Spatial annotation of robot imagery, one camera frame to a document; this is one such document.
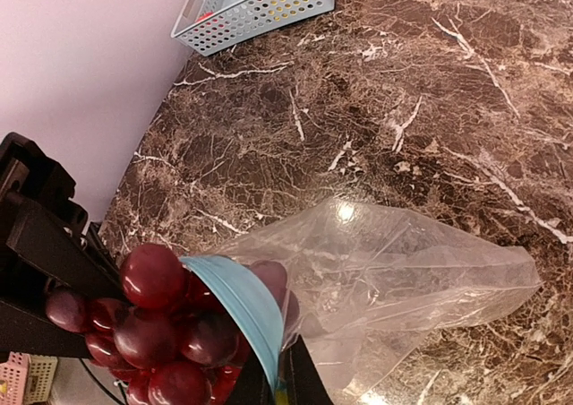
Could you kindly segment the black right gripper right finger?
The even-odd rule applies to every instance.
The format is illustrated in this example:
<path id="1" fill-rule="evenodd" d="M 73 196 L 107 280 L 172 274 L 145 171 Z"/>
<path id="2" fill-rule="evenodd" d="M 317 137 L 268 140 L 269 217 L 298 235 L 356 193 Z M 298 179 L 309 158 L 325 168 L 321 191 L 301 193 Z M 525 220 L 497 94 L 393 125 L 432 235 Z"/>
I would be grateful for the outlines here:
<path id="1" fill-rule="evenodd" d="M 333 405 L 302 336 L 286 350 L 286 391 L 294 405 Z"/>

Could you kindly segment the red toy fruit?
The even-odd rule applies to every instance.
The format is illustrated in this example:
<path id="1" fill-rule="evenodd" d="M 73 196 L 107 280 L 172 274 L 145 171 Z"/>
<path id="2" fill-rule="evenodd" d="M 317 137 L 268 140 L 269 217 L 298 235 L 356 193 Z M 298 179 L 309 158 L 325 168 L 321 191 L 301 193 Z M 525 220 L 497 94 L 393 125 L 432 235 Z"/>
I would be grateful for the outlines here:
<path id="1" fill-rule="evenodd" d="M 206 24 L 210 24 L 210 19 L 214 16 L 214 13 L 205 13 L 203 15 L 201 15 L 198 19 L 197 19 L 197 23 L 206 23 Z"/>

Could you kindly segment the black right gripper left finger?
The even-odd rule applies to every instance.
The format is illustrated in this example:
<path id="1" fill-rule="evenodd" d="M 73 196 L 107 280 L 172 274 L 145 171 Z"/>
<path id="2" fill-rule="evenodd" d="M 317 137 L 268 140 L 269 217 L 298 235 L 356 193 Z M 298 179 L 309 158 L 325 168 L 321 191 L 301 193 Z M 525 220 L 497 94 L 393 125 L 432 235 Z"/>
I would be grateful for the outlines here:
<path id="1" fill-rule="evenodd" d="M 227 405 L 275 405 L 274 392 L 252 351 L 227 398 Z"/>

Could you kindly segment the clear zip top bag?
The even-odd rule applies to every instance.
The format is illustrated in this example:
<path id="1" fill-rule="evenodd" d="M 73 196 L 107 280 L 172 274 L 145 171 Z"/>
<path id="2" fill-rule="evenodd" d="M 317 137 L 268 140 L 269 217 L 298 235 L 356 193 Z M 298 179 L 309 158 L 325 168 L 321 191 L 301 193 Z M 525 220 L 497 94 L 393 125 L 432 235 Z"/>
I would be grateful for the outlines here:
<path id="1" fill-rule="evenodd" d="M 302 336 L 333 404 L 359 404 L 435 330 L 484 324 L 540 287 L 534 259 L 416 212 L 328 199 L 206 254 L 281 263 Z"/>

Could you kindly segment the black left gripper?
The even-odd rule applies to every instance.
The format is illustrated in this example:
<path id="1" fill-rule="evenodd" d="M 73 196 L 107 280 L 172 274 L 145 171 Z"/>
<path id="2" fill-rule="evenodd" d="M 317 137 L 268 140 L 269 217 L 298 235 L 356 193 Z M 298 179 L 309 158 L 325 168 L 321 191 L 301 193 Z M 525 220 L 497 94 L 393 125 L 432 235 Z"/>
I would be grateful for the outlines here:
<path id="1" fill-rule="evenodd" d="M 73 201 L 76 182 L 31 139 L 1 141 L 1 269 L 26 264 L 87 297 L 125 300 L 107 254 L 81 237 L 88 213 Z M 45 300 L 1 298 L 1 351 L 90 358 L 79 333 L 47 319 Z"/>

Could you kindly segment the purple toy grapes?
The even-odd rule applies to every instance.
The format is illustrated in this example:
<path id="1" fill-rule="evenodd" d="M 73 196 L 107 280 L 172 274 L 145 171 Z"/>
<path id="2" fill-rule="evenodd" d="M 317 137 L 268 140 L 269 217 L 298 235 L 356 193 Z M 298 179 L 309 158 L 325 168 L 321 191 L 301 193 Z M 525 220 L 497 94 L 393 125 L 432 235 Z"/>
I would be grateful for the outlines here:
<path id="1" fill-rule="evenodd" d="M 123 299 L 88 299 L 60 286 L 47 318 L 79 333 L 93 361 L 127 383 L 128 404 L 226 404 L 254 361 L 266 382 L 248 404 L 291 404 L 279 366 L 282 343 L 299 315 L 278 262 L 240 266 L 217 255 L 179 259 L 143 244 L 120 269 Z"/>

